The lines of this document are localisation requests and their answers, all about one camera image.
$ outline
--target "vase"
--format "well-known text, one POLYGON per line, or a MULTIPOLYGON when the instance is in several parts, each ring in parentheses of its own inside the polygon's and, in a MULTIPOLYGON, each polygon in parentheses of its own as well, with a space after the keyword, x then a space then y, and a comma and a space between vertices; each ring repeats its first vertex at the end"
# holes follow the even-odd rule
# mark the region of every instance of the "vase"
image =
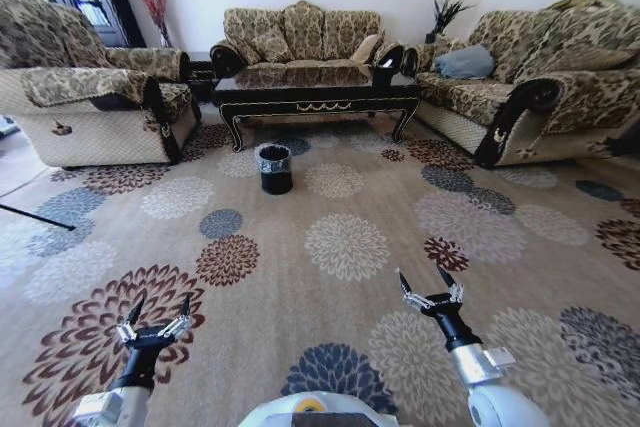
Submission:
POLYGON ((163 49, 173 48, 171 38, 169 37, 169 31, 167 30, 167 24, 163 22, 158 26, 158 30, 160 31, 160 47, 163 49))

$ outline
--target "trash can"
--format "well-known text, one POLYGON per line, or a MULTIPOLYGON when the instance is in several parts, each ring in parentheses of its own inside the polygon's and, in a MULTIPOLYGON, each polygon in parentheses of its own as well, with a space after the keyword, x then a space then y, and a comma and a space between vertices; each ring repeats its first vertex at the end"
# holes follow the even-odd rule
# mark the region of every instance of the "trash can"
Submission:
POLYGON ((291 151, 275 144, 256 147, 256 161, 262 178, 262 190, 268 194, 286 194, 293 187, 291 151))

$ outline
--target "dark wooden coffee table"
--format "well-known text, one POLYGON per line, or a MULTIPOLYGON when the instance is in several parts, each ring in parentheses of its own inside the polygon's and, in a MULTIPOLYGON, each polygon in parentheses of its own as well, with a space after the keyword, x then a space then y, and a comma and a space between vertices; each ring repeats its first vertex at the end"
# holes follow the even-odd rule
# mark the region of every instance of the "dark wooden coffee table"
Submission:
POLYGON ((220 80, 213 103, 231 131, 233 150, 239 152, 243 144, 237 121, 254 116, 401 112, 393 129, 394 142, 400 142, 419 93, 415 79, 400 74, 390 86, 374 86, 366 67, 249 67, 220 80))

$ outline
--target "floral patterned sofa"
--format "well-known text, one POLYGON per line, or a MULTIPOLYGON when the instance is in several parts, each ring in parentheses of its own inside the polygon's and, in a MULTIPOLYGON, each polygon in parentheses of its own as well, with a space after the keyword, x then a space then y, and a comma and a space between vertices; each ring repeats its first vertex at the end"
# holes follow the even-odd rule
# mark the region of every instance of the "floral patterned sofa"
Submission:
POLYGON ((78 10, 0 0, 0 114, 50 166, 176 163, 200 111, 174 49, 108 49, 78 10))
POLYGON ((224 32, 226 39, 210 51, 217 78, 232 77, 244 68, 362 65, 349 59, 373 34, 380 34, 380 41, 372 51, 372 62, 404 52, 396 42, 383 43, 378 13, 325 12, 303 0, 284 10, 228 9, 224 32))
POLYGON ((412 51, 424 86, 416 116, 485 167, 608 155, 610 140, 640 119, 638 51, 638 9, 489 12, 467 42, 442 36, 412 51), (475 44, 494 58, 489 78, 432 71, 435 57, 475 44), (584 49, 628 53, 628 61, 610 70, 560 68, 584 49))

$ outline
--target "carpet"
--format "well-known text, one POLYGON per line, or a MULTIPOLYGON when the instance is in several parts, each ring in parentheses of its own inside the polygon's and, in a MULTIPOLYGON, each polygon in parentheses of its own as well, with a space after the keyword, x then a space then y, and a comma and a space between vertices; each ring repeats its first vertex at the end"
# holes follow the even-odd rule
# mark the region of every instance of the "carpet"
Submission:
POLYGON ((249 121, 246 145, 294 155, 293 190, 268 196, 252 149, 233 153, 204 113, 179 165, 49 169, 2 199, 77 226, 0 215, 4 425, 63 425, 123 368, 123 314, 145 296, 140 323, 166 321, 188 292, 195 323, 160 357, 148 425, 235 426, 316 389, 471 425, 444 339, 395 273, 437 293, 436 265, 553 425, 640 425, 637 160, 488 171, 415 122, 391 143, 387 115, 249 121))

